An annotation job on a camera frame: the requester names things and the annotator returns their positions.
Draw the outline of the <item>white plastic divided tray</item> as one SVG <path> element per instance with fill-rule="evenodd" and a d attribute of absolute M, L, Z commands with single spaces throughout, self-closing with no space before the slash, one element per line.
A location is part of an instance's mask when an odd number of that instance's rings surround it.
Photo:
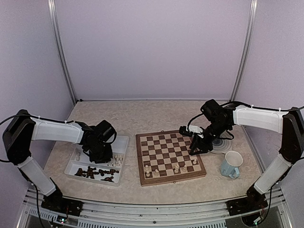
<path fill-rule="evenodd" d="M 113 157 L 115 155 L 123 155 L 124 156 L 123 164 L 122 164 L 121 167 L 107 166 L 107 162 L 106 163 L 90 162 L 89 157 L 83 152 L 81 146 L 78 145 L 78 146 L 75 147 L 75 149 L 72 153 L 72 156 L 71 156 L 71 158 L 70 158 L 70 160 L 67 164 L 67 167 L 65 169 L 64 174 L 66 174 L 70 178 L 74 178 L 74 179 L 77 179 L 77 180 L 82 180 L 82 181 L 86 181 L 86 182 L 92 182 L 92 183 L 98 183 L 98 184 L 116 186 L 117 187 L 117 186 L 120 185 L 120 182 L 121 182 L 128 145 L 129 145 L 129 137 L 128 136 L 117 136 L 116 140 L 112 144 Z M 76 153 L 77 152 L 81 152 L 79 161 L 76 161 Z M 74 175 L 74 174 L 76 174 L 76 172 L 79 168 L 82 168 L 83 170 L 86 171 L 88 166 L 91 166 L 92 168 L 97 168 L 97 170 L 98 169 L 102 169 L 102 170 L 116 169 L 116 170 L 119 170 L 120 173 L 119 174 L 114 174 L 114 182 L 101 181 L 101 179 L 103 179 L 103 177 L 101 177 L 99 175 L 95 176 L 95 179 L 77 177 L 77 176 Z"/>

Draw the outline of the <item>white chess bishop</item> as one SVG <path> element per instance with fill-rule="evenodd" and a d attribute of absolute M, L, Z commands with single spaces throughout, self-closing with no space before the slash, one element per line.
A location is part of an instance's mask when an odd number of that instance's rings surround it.
<path fill-rule="evenodd" d="M 144 167 L 145 176 L 146 178 L 150 178 L 152 176 L 151 167 L 148 165 L 145 165 Z"/>

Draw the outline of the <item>white chess queen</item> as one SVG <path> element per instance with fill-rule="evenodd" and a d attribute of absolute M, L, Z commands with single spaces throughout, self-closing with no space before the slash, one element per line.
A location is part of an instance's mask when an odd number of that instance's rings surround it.
<path fill-rule="evenodd" d="M 177 164 L 175 165 L 175 168 L 174 168 L 174 173 L 179 173 L 179 170 L 180 170 L 180 166 L 179 166 L 179 164 L 177 163 Z"/>

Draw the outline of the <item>white chess knight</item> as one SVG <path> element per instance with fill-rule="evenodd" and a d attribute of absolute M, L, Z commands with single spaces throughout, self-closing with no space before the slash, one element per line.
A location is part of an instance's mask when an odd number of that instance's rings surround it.
<path fill-rule="evenodd" d="M 184 165 L 184 167 L 182 168 L 182 172 L 187 173 L 188 172 L 188 167 L 187 165 Z"/>

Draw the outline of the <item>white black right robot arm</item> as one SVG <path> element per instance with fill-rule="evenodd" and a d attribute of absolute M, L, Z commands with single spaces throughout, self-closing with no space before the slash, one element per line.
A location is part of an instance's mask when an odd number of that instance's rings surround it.
<path fill-rule="evenodd" d="M 180 133 L 192 137 L 190 155 L 208 153 L 213 142 L 233 126 L 247 128 L 247 135 L 261 160 L 263 174 L 252 184 L 241 199 L 230 200 L 231 214 L 253 211 L 268 206 L 265 194 L 282 181 L 293 165 L 303 159 L 304 118 L 303 107 L 289 109 L 266 108 L 229 101 L 219 104 L 208 100 L 198 116 L 209 121 L 206 128 L 193 126 L 192 120 L 180 128 Z"/>

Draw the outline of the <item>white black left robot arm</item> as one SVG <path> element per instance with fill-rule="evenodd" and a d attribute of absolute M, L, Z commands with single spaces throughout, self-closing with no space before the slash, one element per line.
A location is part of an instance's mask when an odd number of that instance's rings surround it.
<path fill-rule="evenodd" d="M 32 154 L 35 143 L 80 145 L 93 163 L 108 162 L 113 157 L 112 144 L 117 138 L 117 131 L 106 120 L 87 125 L 74 120 L 43 118 L 20 109 L 15 115 L 1 121 L 1 124 L 4 123 L 8 123 L 2 135 L 6 162 L 15 165 L 56 211 L 62 211 L 67 206 L 66 200 L 60 188 L 47 176 L 43 166 Z"/>

